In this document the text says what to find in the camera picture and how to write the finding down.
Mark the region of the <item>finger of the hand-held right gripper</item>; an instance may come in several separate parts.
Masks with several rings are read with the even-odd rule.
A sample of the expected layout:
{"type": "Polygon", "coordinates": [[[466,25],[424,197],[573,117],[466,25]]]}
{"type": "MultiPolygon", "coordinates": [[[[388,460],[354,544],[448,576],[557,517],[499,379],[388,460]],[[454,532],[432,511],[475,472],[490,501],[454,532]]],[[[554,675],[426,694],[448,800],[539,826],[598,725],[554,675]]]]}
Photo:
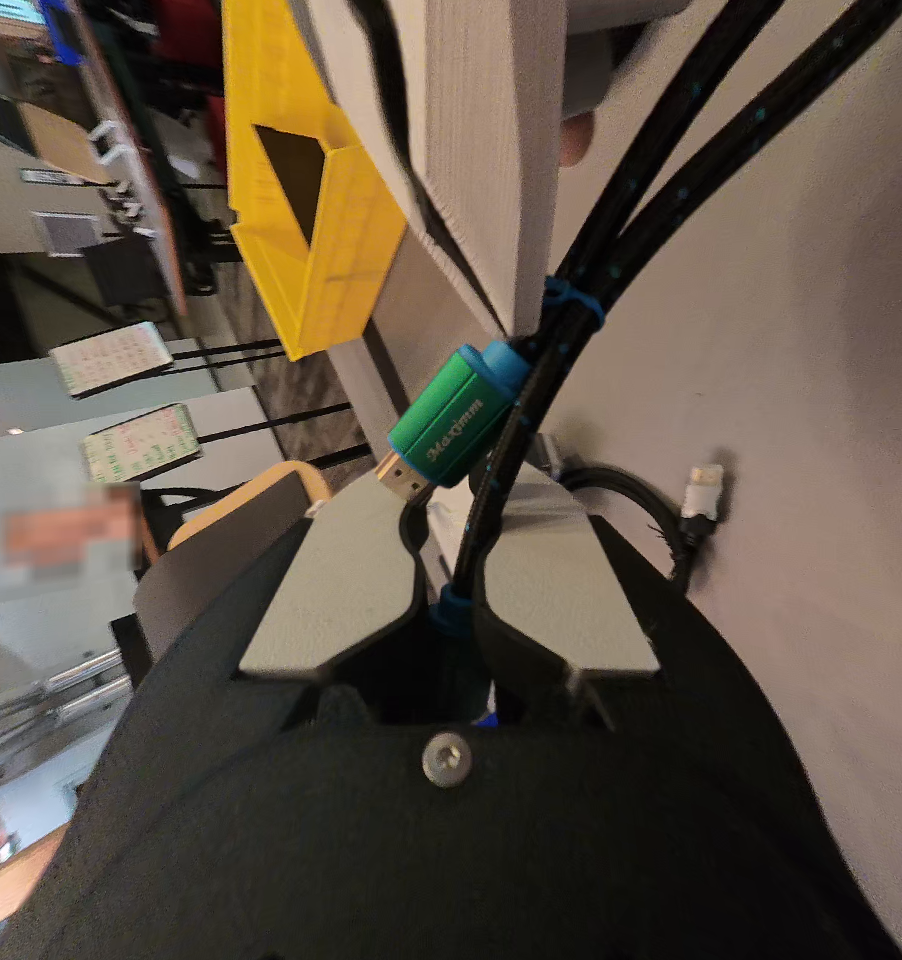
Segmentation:
{"type": "Polygon", "coordinates": [[[490,333],[510,335],[412,158],[409,69],[393,5],[290,2],[332,103],[345,115],[425,252],[490,333]]]}
{"type": "Polygon", "coordinates": [[[420,243],[489,332],[537,331],[560,171],[567,6],[398,1],[420,243]]]}

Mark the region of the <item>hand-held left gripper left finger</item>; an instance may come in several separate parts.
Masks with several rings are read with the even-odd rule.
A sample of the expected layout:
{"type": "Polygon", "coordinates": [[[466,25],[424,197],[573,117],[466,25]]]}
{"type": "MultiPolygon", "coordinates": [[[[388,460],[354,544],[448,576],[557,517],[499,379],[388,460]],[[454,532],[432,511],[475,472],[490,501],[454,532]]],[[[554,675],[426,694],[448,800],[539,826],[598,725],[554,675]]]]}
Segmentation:
{"type": "Polygon", "coordinates": [[[374,473],[341,490],[311,520],[241,675],[349,686],[385,722],[423,719],[432,696],[427,538],[423,511],[374,473]]]}

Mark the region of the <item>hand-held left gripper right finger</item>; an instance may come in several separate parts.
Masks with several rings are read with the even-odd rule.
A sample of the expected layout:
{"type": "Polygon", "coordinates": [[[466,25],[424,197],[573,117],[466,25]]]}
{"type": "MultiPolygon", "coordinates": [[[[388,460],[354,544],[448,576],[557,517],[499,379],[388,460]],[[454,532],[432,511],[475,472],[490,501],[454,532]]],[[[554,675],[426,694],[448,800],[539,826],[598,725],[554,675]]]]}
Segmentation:
{"type": "Polygon", "coordinates": [[[478,561],[472,622],[499,726],[561,722],[596,686],[661,675],[587,509],[559,484],[515,485],[478,561]]]}

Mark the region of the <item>blue twist tie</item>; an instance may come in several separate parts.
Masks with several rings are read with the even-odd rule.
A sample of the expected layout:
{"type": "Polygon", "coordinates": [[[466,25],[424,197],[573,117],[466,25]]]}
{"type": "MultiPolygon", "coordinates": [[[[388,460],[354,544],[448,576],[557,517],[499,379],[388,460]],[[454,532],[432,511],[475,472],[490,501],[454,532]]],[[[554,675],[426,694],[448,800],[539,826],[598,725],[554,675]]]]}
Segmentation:
{"type": "Polygon", "coordinates": [[[557,309],[567,305],[581,306],[591,317],[595,330],[601,330],[606,322],[608,311],[594,296],[576,288],[566,279],[549,275],[545,278],[542,306],[557,309]]]}

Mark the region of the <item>person's right hand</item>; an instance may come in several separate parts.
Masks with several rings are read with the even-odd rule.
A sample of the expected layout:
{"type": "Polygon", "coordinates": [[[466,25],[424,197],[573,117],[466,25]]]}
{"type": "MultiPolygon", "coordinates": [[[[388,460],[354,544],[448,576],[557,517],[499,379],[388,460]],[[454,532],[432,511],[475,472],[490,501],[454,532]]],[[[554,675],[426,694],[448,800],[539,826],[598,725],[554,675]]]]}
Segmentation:
{"type": "Polygon", "coordinates": [[[594,111],[576,114],[560,125],[559,167],[571,169],[587,155],[595,131],[594,111]]]}

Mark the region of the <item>wooden-edged black board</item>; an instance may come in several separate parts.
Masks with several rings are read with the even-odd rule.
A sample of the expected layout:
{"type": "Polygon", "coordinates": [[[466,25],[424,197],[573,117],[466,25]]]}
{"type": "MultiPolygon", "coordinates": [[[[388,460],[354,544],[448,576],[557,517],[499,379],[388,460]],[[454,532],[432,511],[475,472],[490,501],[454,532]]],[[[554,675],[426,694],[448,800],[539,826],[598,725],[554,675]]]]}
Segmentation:
{"type": "Polygon", "coordinates": [[[247,568],[333,496],[313,464],[281,462],[187,520],[137,588],[133,605],[156,663],[247,568]]]}

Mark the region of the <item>red storage bin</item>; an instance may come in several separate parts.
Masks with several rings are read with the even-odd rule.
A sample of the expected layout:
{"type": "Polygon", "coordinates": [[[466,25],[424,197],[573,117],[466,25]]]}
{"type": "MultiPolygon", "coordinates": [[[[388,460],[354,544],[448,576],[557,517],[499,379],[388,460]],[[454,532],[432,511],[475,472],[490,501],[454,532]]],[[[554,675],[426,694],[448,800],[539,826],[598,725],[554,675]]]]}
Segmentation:
{"type": "Polygon", "coordinates": [[[153,1],[152,8],[158,31],[153,44],[157,56],[191,66],[223,66],[219,2],[153,1]]]}
{"type": "Polygon", "coordinates": [[[228,126],[226,102],[222,97],[205,97],[205,129],[212,146],[213,160],[217,172],[224,181],[228,180],[228,126]]]}

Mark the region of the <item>yellow plastic bin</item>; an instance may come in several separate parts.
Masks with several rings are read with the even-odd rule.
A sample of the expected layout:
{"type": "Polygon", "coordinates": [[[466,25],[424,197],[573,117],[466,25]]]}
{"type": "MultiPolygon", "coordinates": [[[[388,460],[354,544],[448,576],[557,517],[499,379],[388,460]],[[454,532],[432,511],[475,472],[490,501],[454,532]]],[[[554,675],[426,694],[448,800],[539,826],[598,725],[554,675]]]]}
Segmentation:
{"type": "Polygon", "coordinates": [[[288,2],[221,3],[232,227],[291,361],[363,336],[406,219],[288,2]]]}

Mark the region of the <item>long grey desk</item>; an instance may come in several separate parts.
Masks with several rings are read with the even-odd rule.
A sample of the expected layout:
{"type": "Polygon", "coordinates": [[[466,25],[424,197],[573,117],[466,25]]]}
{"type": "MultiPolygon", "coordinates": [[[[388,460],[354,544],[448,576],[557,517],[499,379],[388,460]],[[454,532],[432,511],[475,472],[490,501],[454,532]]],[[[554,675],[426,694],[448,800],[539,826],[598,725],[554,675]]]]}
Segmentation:
{"type": "Polygon", "coordinates": [[[176,315],[186,318],[188,301],[182,281],[174,222],[159,188],[153,162],[141,145],[132,116],[81,3],[66,1],[64,6],[73,20],[74,30],[85,52],[78,67],[85,92],[98,124],[105,126],[105,141],[119,149],[117,157],[109,164],[109,170],[113,179],[130,183],[136,201],[142,205],[138,224],[147,231],[152,253],[176,315]]]}

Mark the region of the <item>whiteboard with green writing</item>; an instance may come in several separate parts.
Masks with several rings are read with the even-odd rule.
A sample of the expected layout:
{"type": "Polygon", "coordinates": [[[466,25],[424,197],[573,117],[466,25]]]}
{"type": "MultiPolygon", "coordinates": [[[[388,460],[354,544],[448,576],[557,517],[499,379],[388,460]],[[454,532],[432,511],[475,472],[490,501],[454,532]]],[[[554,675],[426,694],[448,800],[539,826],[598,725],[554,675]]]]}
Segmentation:
{"type": "Polygon", "coordinates": [[[91,483],[136,483],[202,459],[208,445],[350,411],[349,402],[337,403],[201,435],[189,407],[173,403],[102,428],[85,437],[79,449],[91,483]]]}

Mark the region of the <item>small blue bin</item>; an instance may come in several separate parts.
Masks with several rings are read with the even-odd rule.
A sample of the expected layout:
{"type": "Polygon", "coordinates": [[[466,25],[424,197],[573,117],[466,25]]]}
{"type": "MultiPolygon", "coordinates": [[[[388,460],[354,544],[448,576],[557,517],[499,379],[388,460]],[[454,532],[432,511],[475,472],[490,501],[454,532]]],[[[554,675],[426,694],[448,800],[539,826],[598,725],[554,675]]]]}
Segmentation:
{"type": "Polygon", "coordinates": [[[85,44],[65,1],[37,1],[47,25],[51,46],[64,66],[80,67],[85,61],[85,44]]]}

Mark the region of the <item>tan black open case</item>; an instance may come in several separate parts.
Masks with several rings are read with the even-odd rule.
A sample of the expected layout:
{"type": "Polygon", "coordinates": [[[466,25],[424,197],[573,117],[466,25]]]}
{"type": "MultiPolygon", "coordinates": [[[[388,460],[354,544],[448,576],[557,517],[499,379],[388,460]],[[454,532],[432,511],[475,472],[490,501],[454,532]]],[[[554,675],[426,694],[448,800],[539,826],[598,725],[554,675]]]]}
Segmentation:
{"type": "Polygon", "coordinates": [[[112,182],[108,167],[83,126],[29,102],[16,105],[39,160],[88,184],[106,186],[112,182]]]}

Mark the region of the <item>black office chair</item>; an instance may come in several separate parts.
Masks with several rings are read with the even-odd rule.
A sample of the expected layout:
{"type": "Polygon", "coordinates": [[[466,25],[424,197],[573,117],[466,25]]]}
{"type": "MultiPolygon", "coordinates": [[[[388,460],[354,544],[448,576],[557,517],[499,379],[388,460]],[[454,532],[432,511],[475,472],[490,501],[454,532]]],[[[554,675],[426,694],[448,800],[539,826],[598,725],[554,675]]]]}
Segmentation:
{"type": "Polygon", "coordinates": [[[169,295],[151,241],[141,234],[85,246],[80,253],[105,307],[136,306],[169,295]]]}

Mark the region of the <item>grey framed picture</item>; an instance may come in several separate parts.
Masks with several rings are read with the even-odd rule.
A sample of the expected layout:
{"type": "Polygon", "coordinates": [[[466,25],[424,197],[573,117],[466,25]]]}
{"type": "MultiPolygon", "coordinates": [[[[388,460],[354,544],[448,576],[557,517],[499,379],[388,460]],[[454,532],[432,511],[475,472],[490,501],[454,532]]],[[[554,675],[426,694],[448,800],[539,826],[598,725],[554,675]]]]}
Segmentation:
{"type": "Polygon", "coordinates": [[[89,213],[33,211],[35,230],[50,258],[83,258],[106,237],[99,217],[89,213]]]}

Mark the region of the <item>whiteboard on black stand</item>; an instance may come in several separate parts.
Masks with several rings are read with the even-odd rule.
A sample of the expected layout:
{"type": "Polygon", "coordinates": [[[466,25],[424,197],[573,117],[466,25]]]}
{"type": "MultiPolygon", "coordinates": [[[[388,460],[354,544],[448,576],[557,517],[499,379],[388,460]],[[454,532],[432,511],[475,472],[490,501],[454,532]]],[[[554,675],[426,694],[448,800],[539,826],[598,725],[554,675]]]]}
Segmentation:
{"type": "Polygon", "coordinates": [[[138,321],[65,342],[49,351],[67,395],[86,400],[143,380],[217,372],[284,357],[278,339],[175,351],[152,321],[138,321]]]}

